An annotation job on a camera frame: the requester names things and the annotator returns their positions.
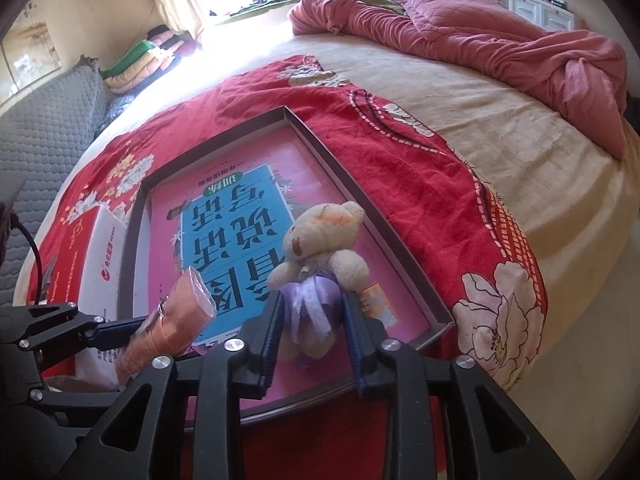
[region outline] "white flower print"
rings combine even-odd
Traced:
[[[129,225],[129,219],[131,218],[131,212],[133,211],[133,206],[131,206],[129,208],[129,210],[127,211],[127,214],[124,215],[124,221],[123,224],[124,225]]]
[[[149,155],[139,160],[138,163],[131,168],[125,175],[122,177],[122,180],[118,184],[116,188],[116,196],[120,196],[121,194],[130,191],[135,186],[142,182],[142,179],[145,177],[146,172],[151,169],[151,166],[154,163],[154,156]]]
[[[120,220],[122,223],[125,223],[124,220],[127,215],[126,208],[127,205],[124,202],[120,202],[111,212],[118,220]]]
[[[434,133],[428,129],[424,124],[422,124],[418,119],[414,118],[411,114],[402,110],[395,103],[389,103],[384,105],[382,109],[389,114],[389,116],[399,123],[408,124],[413,127],[413,129],[421,135],[425,137],[433,137]]]
[[[544,315],[527,271],[516,262],[498,264],[495,288],[479,274],[464,274],[468,300],[453,307],[458,346],[504,389],[524,376],[538,353]]]
[[[289,66],[278,74],[278,79],[289,79],[289,86],[344,86],[349,81],[335,72],[321,70],[313,64]]]
[[[109,205],[110,200],[107,200],[106,202],[96,202],[96,197],[97,193],[95,191],[92,191],[85,198],[78,200],[78,202],[76,202],[76,205],[69,210],[69,213],[66,216],[66,223],[70,224],[81,214],[86,213],[87,211],[89,211],[89,209],[92,209],[96,206]]]
[[[181,229],[178,229],[178,232],[171,237],[171,245],[174,246],[177,243],[182,243],[183,234],[184,234],[184,231],[182,231]]]

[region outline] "purple bow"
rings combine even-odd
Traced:
[[[285,298],[285,324],[291,340],[298,343],[300,321],[308,319],[320,341],[342,323],[342,295],[334,280],[311,276],[300,283],[287,283],[280,289]]]

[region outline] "tray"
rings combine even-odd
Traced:
[[[284,256],[282,236],[294,218],[318,203],[349,200],[366,213],[354,247],[370,267],[361,295],[366,314],[424,348],[453,325],[450,312],[366,193],[286,107],[211,137],[142,181],[124,245],[118,318],[156,308],[191,264],[218,303],[218,317],[196,342],[220,344],[261,313],[266,276]],[[352,387],[340,332],[318,361],[278,362],[265,399],[242,400],[242,420],[300,410]]]

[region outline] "white box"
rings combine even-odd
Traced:
[[[66,228],[47,293],[49,303],[78,304],[84,314],[112,321],[126,226],[106,206],[96,206]],[[88,348],[76,354],[76,376],[108,389],[117,387],[116,351]]]

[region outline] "pink quilt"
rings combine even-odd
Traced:
[[[616,158],[625,155],[626,56],[588,30],[547,32],[493,0],[396,0],[407,11],[358,0],[302,0],[294,34],[340,32],[400,52],[479,70],[558,111]]]

